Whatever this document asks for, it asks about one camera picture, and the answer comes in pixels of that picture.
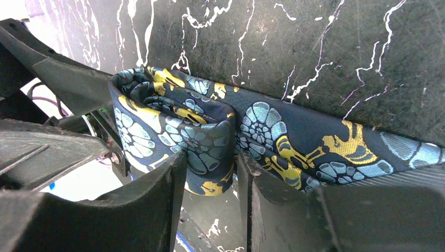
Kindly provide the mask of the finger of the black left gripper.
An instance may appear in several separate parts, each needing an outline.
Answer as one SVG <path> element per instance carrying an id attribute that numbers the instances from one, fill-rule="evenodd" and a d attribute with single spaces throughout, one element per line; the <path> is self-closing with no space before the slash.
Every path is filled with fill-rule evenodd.
<path id="1" fill-rule="evenodd" d="M 11 18 L 1 21 L 1 43 L 73 114 L 81 116 L 111 103 L 109 73 L 55 52 L 20 21 Z"/>
<path id="2" fill-rule="evenodd" d="M 1 120 L 1 188 L 40 191 L 108 152 L 108 145 L 98 137 Z"/>

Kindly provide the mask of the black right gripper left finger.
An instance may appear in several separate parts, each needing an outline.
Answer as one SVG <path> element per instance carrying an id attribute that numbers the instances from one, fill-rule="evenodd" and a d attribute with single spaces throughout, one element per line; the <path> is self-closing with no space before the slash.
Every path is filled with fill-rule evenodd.
<path id="1" fill-rule="evenodd" d="M 180 151 L 93 201 L 1 194 L 1 251 L 173 251 L 186 179 Z"/>

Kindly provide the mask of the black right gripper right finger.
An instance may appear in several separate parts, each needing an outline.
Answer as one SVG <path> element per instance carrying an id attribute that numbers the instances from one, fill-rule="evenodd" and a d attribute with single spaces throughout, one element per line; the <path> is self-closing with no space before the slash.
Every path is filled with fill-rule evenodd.
<path id="1" fill-rule="evenodd" d="M 295 190 L 238 155 L 247 251 L 444 251 L 444 166 Z"/>

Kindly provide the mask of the blue floral tie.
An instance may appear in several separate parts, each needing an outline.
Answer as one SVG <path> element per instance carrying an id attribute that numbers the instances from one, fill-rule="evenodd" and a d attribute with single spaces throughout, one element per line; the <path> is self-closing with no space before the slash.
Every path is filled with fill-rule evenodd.
<path id="1" fill-rule="evenodd" d="M 330 117 L 177 70 L 138 67 L 109 80 L 123 152 L 148 173 L 187 155 L 185 189 L 218 196 L 232 185 L 235 156 L 308 192 L 375 177 L 413 182 L 410 171 L 444 167 L 444 148 Z"/>

